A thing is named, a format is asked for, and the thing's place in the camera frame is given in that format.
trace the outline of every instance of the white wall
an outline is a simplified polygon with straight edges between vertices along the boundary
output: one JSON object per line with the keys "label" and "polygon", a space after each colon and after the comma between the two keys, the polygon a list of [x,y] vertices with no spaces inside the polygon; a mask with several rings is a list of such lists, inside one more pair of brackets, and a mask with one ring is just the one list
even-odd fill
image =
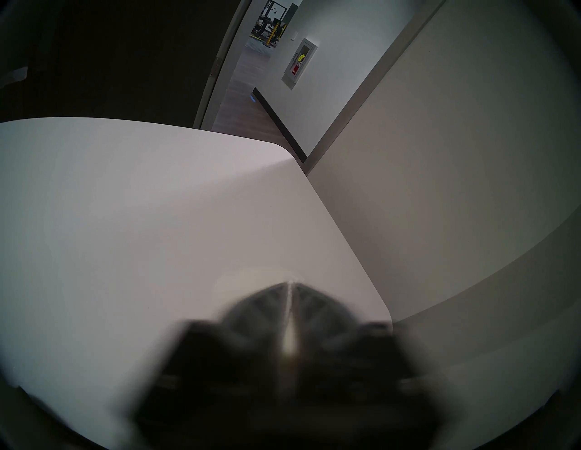
{"label": "white wall", "polygon": [[[309,155],[422,0],[303,0],[256,88]],[[292,35],[298,35],[291,41]],[[299,82],[282,79],[303,38],[318,45]]]}
{"label": "white wall", "polygon": [[527,7],[447,0],[309,175],[458,394],[446,448],[526,418],[580,350],[580,124],[579,81]]}

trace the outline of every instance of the blurry black object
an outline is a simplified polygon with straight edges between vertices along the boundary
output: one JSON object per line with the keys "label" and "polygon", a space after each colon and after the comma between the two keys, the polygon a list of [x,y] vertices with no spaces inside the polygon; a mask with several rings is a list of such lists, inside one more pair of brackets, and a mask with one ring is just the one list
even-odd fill
{"label": "blurry black object", "polygon": [[287,283],[192,322],[135,411],[155,449],[427,449],[442,422],[387,324]]}

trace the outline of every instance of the hallway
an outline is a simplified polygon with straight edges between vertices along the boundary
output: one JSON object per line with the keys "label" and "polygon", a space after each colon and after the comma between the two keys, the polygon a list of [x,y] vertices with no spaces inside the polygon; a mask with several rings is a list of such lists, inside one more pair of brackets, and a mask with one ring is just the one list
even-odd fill
{"label": "hallway", "polygon": [[236,69],[228,84],[212,131],[258,141],[272,142],[288,150],[301,165],[291,145],[284,138],[262,105],[253,98],[252,90],[264,73],[274,48],[248,38]]}

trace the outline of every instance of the baseboard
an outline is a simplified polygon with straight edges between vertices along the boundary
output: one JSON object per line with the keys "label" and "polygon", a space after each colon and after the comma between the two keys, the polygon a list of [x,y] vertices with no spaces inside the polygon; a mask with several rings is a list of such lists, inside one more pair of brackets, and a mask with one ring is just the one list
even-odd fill
{"label": "baseboard", "polygon": [[281,131],[282,135],[285,137],[285,139],[288,141],[288,143],[290,144],[292,149],[295,151],[296,155],[299,157],[300,162],[304,163],[307,160],[307,155],[305,155],[303,149],[300,148],[299,143],[296,142],[296,139],[292,136],[291,132],[288,131],[287,127],[285,127],[285,124],[282,123],[282,121],[278,118],[277,114],[274,112],[274,110],[268,104],[266,99],[264,97],[262,97],[262,94],[260,93],[260,91],[258,89],[254,88],[254,90],[252,91],[252,94],[254,94],[254,97],[256,97],[258,99],[258,101],[263,106],[263,108],[266,110],[266,112],[268,113],[268,115],[270,116],[270,118],[272,119],[274,124]]}

